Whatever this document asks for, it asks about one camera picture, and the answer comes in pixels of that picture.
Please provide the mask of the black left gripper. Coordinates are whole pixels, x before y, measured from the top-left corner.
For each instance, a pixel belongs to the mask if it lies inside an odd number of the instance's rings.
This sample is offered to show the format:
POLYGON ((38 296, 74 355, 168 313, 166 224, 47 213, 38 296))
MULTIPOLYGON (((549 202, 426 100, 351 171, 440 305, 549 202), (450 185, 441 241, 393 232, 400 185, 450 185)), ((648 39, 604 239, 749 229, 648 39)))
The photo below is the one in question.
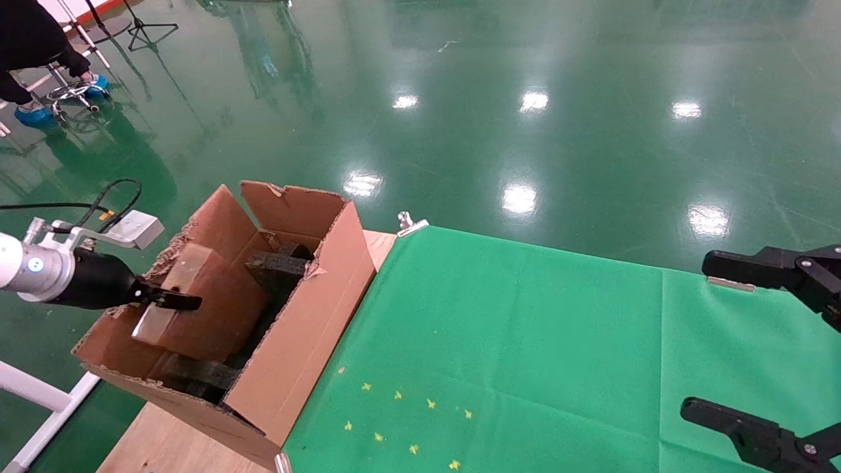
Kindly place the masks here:
POLYGON ((141 279, 120 258, 76 248, 74 271, 64 290, 48 304, 82 309, 108 309, 138 303, 175 311, 195 311, 200 296, 166 290, 141 279))

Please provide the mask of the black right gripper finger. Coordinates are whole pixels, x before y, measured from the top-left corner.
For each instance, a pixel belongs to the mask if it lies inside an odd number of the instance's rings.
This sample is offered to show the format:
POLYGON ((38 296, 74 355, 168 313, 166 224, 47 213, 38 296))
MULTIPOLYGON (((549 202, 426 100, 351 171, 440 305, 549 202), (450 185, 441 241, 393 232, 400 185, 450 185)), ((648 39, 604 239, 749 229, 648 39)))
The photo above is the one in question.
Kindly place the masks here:
POLYGON ((832 460, 840 455, 840 424, 805 437, 776 422, 715 402, 688 397, 681 417, 727 436, 740 460, 770 472, 838 472, 832 460))
POLYGON ((713 250, 703 259, 702 273, 758 288, 784 288, 840 332, 839 245, 808 251, 765 246, 751 256, 713 250))

